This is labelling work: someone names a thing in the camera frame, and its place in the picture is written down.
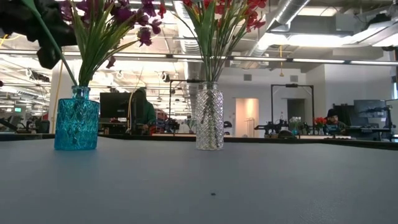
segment gray table surface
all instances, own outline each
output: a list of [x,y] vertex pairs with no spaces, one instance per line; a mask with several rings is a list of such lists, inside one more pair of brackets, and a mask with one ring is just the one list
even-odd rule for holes
[[397,172],[398,152],[322,144],[0,142],[0,223],[396,224]]

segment doorway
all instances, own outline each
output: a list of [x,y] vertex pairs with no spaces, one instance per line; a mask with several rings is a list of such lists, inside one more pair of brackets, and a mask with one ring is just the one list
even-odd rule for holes
[[258,138],[259,133],[254,128],[259,124],[259,99],[236,99],[235,137]]
[[287,99],[287,120],[293,117],[305,120],[305,99]]

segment green stem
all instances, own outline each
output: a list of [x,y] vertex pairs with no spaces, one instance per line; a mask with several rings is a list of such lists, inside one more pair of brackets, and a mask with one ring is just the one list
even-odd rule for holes
[[69,65],[68,65],[68,63],[67,63],[67,60],[66,60],[65,57],[63,56],[60,47],[58,46],[57,42],[56,42],[55,39],[53,38],[53,36],[52,36],[52,34],[51,34],[49,28],[47,27],[47,25],[45,25],[45,22],[43,21],[42,16],[40,15],[40,13],[39,13],[38,11],[32,11],[32,12],[33,12],[33,14],[36,16],[36,18],[39,20],[40,25],[42,25],[42,27],[43,27],[43,29],[44,29],[44,32],[47,34],[47,36],[50,38],[51,43],[54,45],[55,51],[59,54],[59,56],[60,56],[62,62],[65,64],[65,68],[67,68],[68,73],[69,73],[69,76],[70,76],[70,78],[72,79],[73,84],[74,84],[75,86],[77,86],[78,84],[77,84],[77,82],[76,82],[76,80],[75,80],[75,77],[73,76],[72,70],[70,69],[70,67],[69,67]]

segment person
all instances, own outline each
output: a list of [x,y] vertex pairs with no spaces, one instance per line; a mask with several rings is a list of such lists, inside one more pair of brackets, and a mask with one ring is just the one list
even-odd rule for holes
[[337,111],[330,109],[326,118],[324,132],[328,134],[344,134],[347,125],[338,120]]
[[134,98],[134,100],[137,100],[137,101],[139,101],[140,99],[143,100],[143,105],[142,105],[143,113],[140,114],[137,112],[136,123],[143,124],[143,126],[142,126],[143,130],[148,131],[149,127],[155,125],[155,123],[156,123],[156,115],[155,115],[154,105],[152,105],[152,103],[148,102],[144,87],[141,87],[138,90],[136,90],[132,97]]

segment textured glass vase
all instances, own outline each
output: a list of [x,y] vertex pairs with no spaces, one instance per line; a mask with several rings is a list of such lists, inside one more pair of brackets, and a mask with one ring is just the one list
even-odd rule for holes
[[224,145],[224,99],[217,87],[217,82],[205,82],[197,93],[197,149],[220,150]]
[[88,99],[90,88],[73,86],[72,99],[58,101],[55,150],[90,150],[97,147],[100,104]]

